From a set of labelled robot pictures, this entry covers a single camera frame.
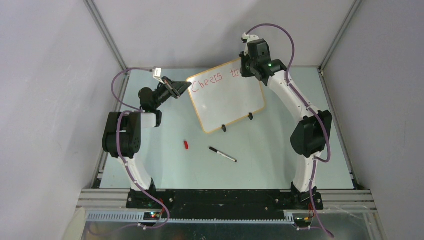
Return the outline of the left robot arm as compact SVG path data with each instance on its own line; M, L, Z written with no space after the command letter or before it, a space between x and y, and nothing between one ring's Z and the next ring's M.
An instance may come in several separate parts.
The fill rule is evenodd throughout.
M131 182L131 189L142 191L138 201L145 208L156 206L158 194L150 190L153 179L144 165L135 160L142 146L142 129L158 128L163 117L159 107L170 98L180 98L191 85L191 82L174 81L164 76L156 89L144 87L138 92L139 108L110 112L108 115L102 148L120 161Z

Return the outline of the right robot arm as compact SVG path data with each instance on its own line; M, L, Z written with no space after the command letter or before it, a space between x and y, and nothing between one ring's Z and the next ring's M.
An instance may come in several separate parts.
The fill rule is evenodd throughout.
M268 43L256 35L242 36L245 49L240 53L241 75L255 77L272 90L291 113L296 127L290 144L298 157L296 173L291 183L291 204L304 209L311 202L315 190L317 163L327 150L331 156L330 135L333 117L329 110L321 111L313 105L294 83L287 66L272 59Z

